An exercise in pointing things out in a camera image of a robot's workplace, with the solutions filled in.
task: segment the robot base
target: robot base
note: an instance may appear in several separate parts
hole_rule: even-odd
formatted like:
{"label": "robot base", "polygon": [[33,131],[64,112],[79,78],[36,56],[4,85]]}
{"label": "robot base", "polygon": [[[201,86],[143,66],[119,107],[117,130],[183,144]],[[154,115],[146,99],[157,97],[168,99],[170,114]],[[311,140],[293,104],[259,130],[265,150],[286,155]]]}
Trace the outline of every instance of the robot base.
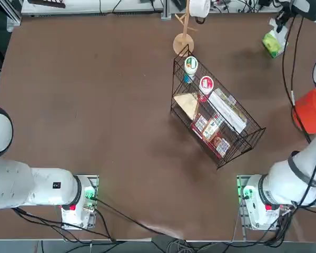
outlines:
{"label": "robot base", "polygon": [[279,217],[280,208],[267,210],[259,194],[259,180],[261,175],[252,175],[243,188],[243,197],[253,230],[268,230],[269,226]]}
{"label": "robot base", "polygon": [[[75,206],[70,206],[69,210],[61,208],[62,222],[85,229],[94,228],[96,220],[94,210],[97,203],[90,197],[96,197],[98,192],[98,176],[77,175],[77,177],[82,185],[81,196],[78,203]],[[62,228],[79,230],[67,225],[63,225]]]}

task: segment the food package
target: food package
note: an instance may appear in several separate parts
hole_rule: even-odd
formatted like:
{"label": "food package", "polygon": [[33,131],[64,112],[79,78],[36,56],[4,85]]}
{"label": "food package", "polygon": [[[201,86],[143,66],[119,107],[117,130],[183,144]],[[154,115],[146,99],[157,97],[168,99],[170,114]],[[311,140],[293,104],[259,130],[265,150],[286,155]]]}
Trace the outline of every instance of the food package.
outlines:
{"label": "food package", "polygon": [[227,150],[230,148],[229,142],[220,134],[217,133],[211,141],[211,144],[215,148],[217,154],[223,158],[226,155]]}
{"label": "food package", "polygon": [[218,114],[216,114],[215,117],[211,118],[202,132],[203,139],[210,142],[215,134],[218,132],[222,122],[223,118]]}
{"label": "food package", "polygon": [[227,96],[219,89],[215,89],[209,97],[210,105],[226,119],[230,128],[234,128],[238,133],[247,125],[247,118],[235,106],[235,99]]}
{"label": "food package", "polygon": [[198,109],[198,101],[195,93],[184,93],[175,95],[174,100],[183,109],[191,120],[194,120]]}

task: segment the cable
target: cable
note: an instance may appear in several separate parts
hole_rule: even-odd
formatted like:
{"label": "cable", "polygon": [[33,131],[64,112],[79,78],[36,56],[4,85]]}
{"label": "cable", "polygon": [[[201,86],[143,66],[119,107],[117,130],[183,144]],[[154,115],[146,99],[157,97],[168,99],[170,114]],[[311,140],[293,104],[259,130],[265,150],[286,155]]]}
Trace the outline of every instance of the cable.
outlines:
{"label": "cable", "polygon": [[21,218],[23,218],[24,220],[30,222],[30,223],[33,223],[33,224],[38,224],[38,225],[41,225],[41,226],[47,226],[47,227],[50,227],[52,228],[53,230],[55,230],[58,234],[60,234],[63,238],[65,238],[67,241],[69,242],[80,242],[81,244],[89,244],[90,242],[82,242],[80,241],[79,239],[77,239],[70,231],[66,230],[66,229],[63,229],[64,231],[66,231],[67,233],[69,233],[76,241],[72,241],[70,239],[68,239],[65,235],[63,235],[61,232],[57,231],[55,228],[60,228],[59,226],[56,226],[56,225],[50,225],[48,224],[47,222],[45,221],[42,221],[42,223],[40,222],[37,222],[37,221],[33,221],[33,220],[29,220],[25,217],[22,216],[22,214],[20,214],[18,211],[14,210],[15,213],[20,216]]}
{"label": "cable", "polygon": [[223,14],[222,11],[218,7],[216,7],[215,5],[213,5],[213,8],[217,9],[221,14]]}
{"label": "cable", "polygon": [[89,245],[79,245],[79,246],[77,246],[77,247],[75,247],[75,248],[72,248],[72,249],[70,249],[70,250],[66,251],[65,253],[69,253],[69,252],[74,251],[75,249],[79,249],[79,248],[82,248],[82,247],[87,247],[87,246],[89,246]]}
{"label": "cable", "polygon": [[101,0],[100,0],[100,13],[102,14],[102,10],[101,10]]}
{"label": "cable", "polygon": [[229,12],[230,12],[230,10],[229,10],[229,8],[228,8],[228,6],[227,6],[226,1],[225,1],[225,0],[222,0],[222,1],[223,1],[224,5],[225,5],[225,7],[226,7],[226,9],[227,9],[227,12],[229,13]]}
{"label": "cable", "polygon": [[151,3],[151,5],[152,5],[153,11],[156,12],[156,9],[155,9],[154,6],[153,6],[153,0],[150,0],[150,3]]}
{"label": "cable", "polygon": [[111,240],[112,242],[115,242],[115,239],[113,239],[113,238],[111,237],[110,233],[109,233],[109,230],[108,230],[108,228],[107,228],[107,225],[106,225],[106,222],[105,222],[105,219],[104,219],[103,215],[102,215],[101,212],[98,211],[97,209],[95,209],[95,211],[96,211],[97,214],[102,218],[105,231],[106,231],[107,235],[110,237],[110,240]]}
{"label": "cable", "polygon": [[[119,244],[123,244],[123,243],[126,243],[125,241],[120,241],[120,242],[117,242],[117,244],[115,245],[115,246],[117,246],[117,245],[119,245]],[[79,245],[79,246],[77,246],[77,247],[75,247],[75,248],[72,248],[72,249],[70,249],[70,250],[68,250],[68,251],[66,251],[65,253],[70,253],[70,252],[72,252],[72,251],[74,251],[74,250],[76,250],[76,249],[80,249],[80,248],[83,248],[83,247],[88,247],[88,246],[90,246],[90,245],[92,245],[92,246],[102,246],[102,245],[113,245],[113,244],[93,244],[93,243],[90,243],[90,244],[84,244],[84,245]]]}
{"label": "cable", "polygon": [[108,251],[112,250],[113,248],[117,247],[120,244],[116,244],[114,246],[112,246],[110,249],[107,249],[106,251],[101,251],[100,253],[107,253]]}
{"label": "cable", "polygon": [[247,3],[247,0],[246,0],[246,2],[241,1],[241,0],[234,0],[234,1],[241,2],[241,3],[245,4],[245,6],[247,5],[247,6],[248,6],[248,8],[249,8],[249,10],[248,10],[248,11],[253,10],[253,7],[252,7],[252,6],[250,6],[250,5]]}
{"label": "cable", "polygon": [[285,73],[284,73],[284,58],[285,58],[285,53],[287,51],[288,39],[289,39],[289,36],[290,36],[290,32],[291,32],[292,26],[293,26],[294,21],[295,21],[295,18],[296,18],[296,16],[293,17],[293,20],[292,20],[292,22],[291,22],[291,24],[289,26],[288,35],[287,35],[287,37],[285,39],[285,45],[284,45],[283,56],[282,56],[282,78],[283,78],[283,85],[284,85],[285,93],[286,93],[286,95],[288,97],[288,100],[290,101],[291,107],[292,107],[292,109],[295,112],[295,115],[296,115],[297,120],[298,120],[298,122],[300,124],[301,130],[303,131],[304,137],[307,140],[307,143],[310,143],[311,139],[310,139],[307,131],[305,130],[305,128],[303,126],[303,123],[302,123],[302,121],[301,121],[301,119],[300,119],[300,117],[299,117],[299,115],[298,115],[298,113],[296,111],[296,108],[295,108],[295,105],[294,105],[294,97],[290,98],[290,95],[289,95],[289,92],[288,92],[288,87],[287,87],[287,82],[285,80]]}
{"label": "cable", "polygon": [[115,9],[117,8],[118,4],[120,4],[122,0],[119,0],[118,3],[116,4],[116,6],[113,8],[112,13],[115,13]]}
{"label": "cable", "polygon": [[104,201],[102,201],[102,200],[100,200],[100,199],[98,199],[98,198],[91,198],[91,199],[92,199],[92,200],[96,200],[96,201],[98,201],[99,203],[101,203],[101,204],[103,204],[103,205],[109,207],[109,208],[112,209],[113,211],[117,212],[119,215],[121,215],[121,216],[123,216],[124,218],[126,218],[126,219],[128,219],[128,220],[130,220],[130,221],[132,221],[132,222],[134,222],[134,223],[136,223],[138,226],[140,226],[140,227],[142,227],[142,228],[144,228],[144,229],[146,229],[146,230],[148,230],[148,231],[150,231],[150,232],[154,232],[154,233],[156,233],[156,234],[158,234],[158,235],[165,235],[165,236],[166,236],[166,234],[161,233],[161,232],[158,232],[158,231],[156,231],[156,230],[154,230],[154,229],[148,228],[147,226],[145,226],[145,225],[139,223],[138,221],[136,221],[136,220],[130,218],[129,216],[123,214],[122,212],[118,211],[117,209],[113,208],[112,206],[110,206],[109,204],[105,203]]}
{"label": "cable", "polygon": [[294,71],[295,71],[295,64],[296,64],[297,44],[298,44],[298,41],[299,41],[299,36],[300,36],[301,28],[302,28],[302,25],[303,25],[303,20],[304,20],[304,18],[302,17],[301,24],[300,24],[299,30],[297,32],[296,42],[295,42],[293,68],[292,68],[292,71],[291,71],[291,80],[290,80],[290,90],[291,91],[293,91],[293,79],[294,79]]}
{"label": "cable", "polygon": [[35,218],[35,219],[38,219],[38,220],[41,220],[41,221],[45,221],[45,222],[49,222],[49,223],[60,224],[61,226],[67,225],[67,226],[70,226],[70,227],[78,228],[78,229],[87,231],[87,232],[89,232],[89,233],[94,233],[94,234],[96,234],[96,235],[100,235],[100,236],[103,236],[103,237],[105,237],[105,238],[107,238],[107,239],[110,239],[109,236],[104,235],[104,234],[102,234],[102,233],[95,232],[95,231],[91,231],[91,230],[88,230],[88,229],[85,229],[85,228],[81,228],[81,227],[79,227],[79,226],[76,226],[76,225],[73,225],[73,224],[69,224],[69,223],[65,223],[65,222],[47,220],[47,219],[44,219],[44,218],[41,218],[41,217],[32,215],[32,214],[30,214],[30,213],[27,213],[26,211],[22,210],[21,208],[14,208],[14,210],[18,210],[18,211],[20,212],[20,214],[25,215],[25,216],[28,216],[28,217],[31,217],[31,218]]}
{"label": "cable", "polygon": [[153,240],[151,242],[156,246],[157,249],[159,249],[162,253],[166,253],[161,247],[159,247]]}

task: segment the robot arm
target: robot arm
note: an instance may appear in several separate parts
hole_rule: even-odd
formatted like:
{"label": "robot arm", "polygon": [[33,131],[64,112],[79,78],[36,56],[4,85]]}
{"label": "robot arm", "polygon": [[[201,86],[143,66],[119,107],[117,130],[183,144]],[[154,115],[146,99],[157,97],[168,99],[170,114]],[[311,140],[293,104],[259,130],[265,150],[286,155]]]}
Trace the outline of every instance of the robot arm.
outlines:
{"label": "robot arm", "polygon": [[[13,124],[8,114],[0,108],[0,156],[13,139]],[[91,180],[98,184],[97,176],[74,176],[58,168],[30,168],[27,164],[0,158],[0,209],[19,206],[61,206],[65,223],[91,227],[94,224],[96,190]]]}
{"label": "robot arm", "polygon": [[276,18],[278,32],[292,16],[297,14],[316,22],[316,0],[279,0],[278,3],[283,6]]}

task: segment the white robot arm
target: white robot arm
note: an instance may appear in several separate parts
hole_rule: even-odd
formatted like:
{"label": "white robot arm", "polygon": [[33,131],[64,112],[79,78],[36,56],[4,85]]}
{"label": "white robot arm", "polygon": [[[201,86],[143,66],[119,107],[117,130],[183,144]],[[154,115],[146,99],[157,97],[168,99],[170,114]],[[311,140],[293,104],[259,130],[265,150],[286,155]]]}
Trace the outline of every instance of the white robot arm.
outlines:
{"label": "white robot arm", "polygon": [[[0,108],[0,156],[7,151],[12,139],[12,121]],[[87,176],[74,176],[58,168],[30,168],[24,163],[0,158],[0,209],[61,206],[63,222],[88,228],[94,224],[96,205],[91,197],[96,197],[96,191]]]}
{"label": "white robot arm", "polygon": [[[252,229],[267,230],[280,214],[280,205],[297,205],[316,164],[316,137],[301,152],[275,163],[267,175],[252,175],[243,189]],[[316,200],[316,174],[302,205]]]}

